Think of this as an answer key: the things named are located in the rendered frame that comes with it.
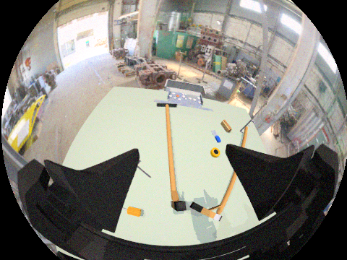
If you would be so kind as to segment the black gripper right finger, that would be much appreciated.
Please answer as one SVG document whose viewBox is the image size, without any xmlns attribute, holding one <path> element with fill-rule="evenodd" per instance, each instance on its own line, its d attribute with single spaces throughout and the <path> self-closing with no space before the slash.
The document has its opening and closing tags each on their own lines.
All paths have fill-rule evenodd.
<svg viewBox="0 0 347 260">
<path fill-rule="evenodd" d="M 312 158 L 315 146 L 289 157 L 278 157 L 249 148 L 226 145 L 226 156 L 237 174 L 258 222 L 275 213 L 274 206 L 284 196 L 297 171 Z"/>
</svg>

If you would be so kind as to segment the tan wooden block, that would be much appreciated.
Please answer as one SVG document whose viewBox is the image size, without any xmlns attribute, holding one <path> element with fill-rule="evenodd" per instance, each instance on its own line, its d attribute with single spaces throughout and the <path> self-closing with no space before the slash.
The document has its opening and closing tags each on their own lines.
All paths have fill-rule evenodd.
<svg viewBox="0 0 347 260">
<path fill-rule="evenodd" d="M 229 124 L 228 122 L 226 122 L 225 119 L 223 119 L 223 121 L 220 124 L 222 124 L 222 127 L 225 128 L 226 132 L 228 133 L 231 132 L 232 128 L 229 127 Z"/>
</svg>

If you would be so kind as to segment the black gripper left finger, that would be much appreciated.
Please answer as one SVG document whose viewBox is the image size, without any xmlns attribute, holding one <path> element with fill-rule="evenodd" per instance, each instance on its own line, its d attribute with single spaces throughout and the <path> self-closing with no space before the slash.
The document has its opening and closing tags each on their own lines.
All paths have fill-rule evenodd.
<svg viewBox="0 0 347 260">
<path fill-rule="evenodd" d="M 44 165 L 53 182 L 71 191 L 105 230 L 115 233 L 139 158 L 134 148 L 84 170 L 50 160 L 44 160 Z"/>
</svg>

